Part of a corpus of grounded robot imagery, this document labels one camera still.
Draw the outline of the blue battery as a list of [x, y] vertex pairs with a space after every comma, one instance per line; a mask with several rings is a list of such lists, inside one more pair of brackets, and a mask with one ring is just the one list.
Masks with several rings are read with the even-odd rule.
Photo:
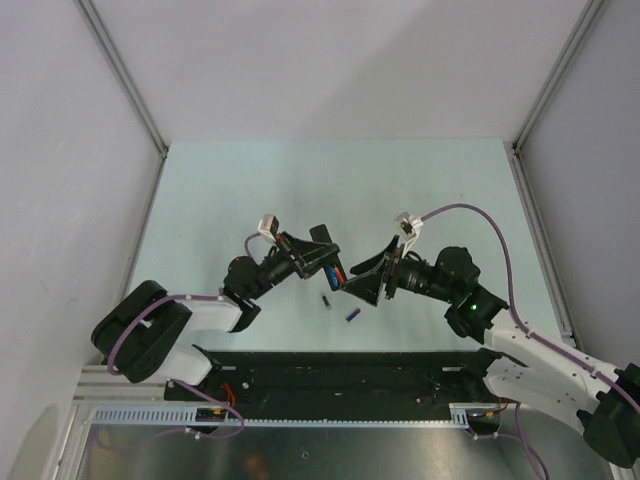
[[338, 279], [337, 279], [337, 277], [336, 277], [336, 274], [335, 274], [335, 272], [334, 272], [333, 268], [329, 267], [329, 269], [328, 269], [328, 273], [329, 273], [329, 278], [330, 278], [330, 280], [331, 280], [331, 284], [332, 284], [334, 287], [338, 287], [338, 285], [339, 285], [339, 283], [338, 283]]

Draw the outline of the black remote control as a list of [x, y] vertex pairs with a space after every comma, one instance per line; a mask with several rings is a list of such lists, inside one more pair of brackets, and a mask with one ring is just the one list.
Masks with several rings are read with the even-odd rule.
[[[311, 238], [316, 243], [332, 243], [333, 240], [325, 224], [319, 224], [309, 230]], [[322, 263], [326, 278], [332, 291], [338, 291], [346, 281], [346, 275], [339, 259], [339, 252], [334, 252], [323, 259]]]

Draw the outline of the orange battery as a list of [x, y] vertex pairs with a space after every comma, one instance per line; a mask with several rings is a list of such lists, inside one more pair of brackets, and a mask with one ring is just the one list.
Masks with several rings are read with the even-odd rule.
[[344, 276], [342, 274], [342, 271], [340, 270], [339, 267], [335, 266], [334, 267], [334, 272], [335, 272], [335, 276], [339, 282], [340, 285], [342, 285], [345, 282]]

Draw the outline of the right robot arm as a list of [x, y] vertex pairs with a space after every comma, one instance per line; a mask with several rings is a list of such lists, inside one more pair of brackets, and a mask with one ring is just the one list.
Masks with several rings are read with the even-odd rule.
[[473, 401], [491, 394], [544, 413], [578, 432], [607, 462], [630, 469], [639, 459], [639, 367], [588, 356], [516, 320], [514, 306], [480, 285], [464, 247], [446, 247], [435, 263], [403, 256], [396, 240], [354, 266], [341, 290], [371, 305], [397, 290], [448, 304], [454, 333], [479, 343], [478, 360], [461, 376]]

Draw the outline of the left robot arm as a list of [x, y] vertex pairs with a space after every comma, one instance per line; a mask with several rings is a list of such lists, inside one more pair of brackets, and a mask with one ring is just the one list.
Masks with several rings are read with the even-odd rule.
[[306, 280], [338, 263], [339, 246], [324, 225], [302, 240], [282, 232], [261, 262], [250, 255], [231, 261], [223, 287], [214, 295], [169, 293], [146, 280], [94, 328], [91, 343], [104, 356], [109, 372], [139, 383], [159, 374], [185, 382], [197, 398], [214, 397], [221, 376], [214, 361], [194, 340], [203, 332], [236, 334], [261, 313], [255, 303], [288, 277]]

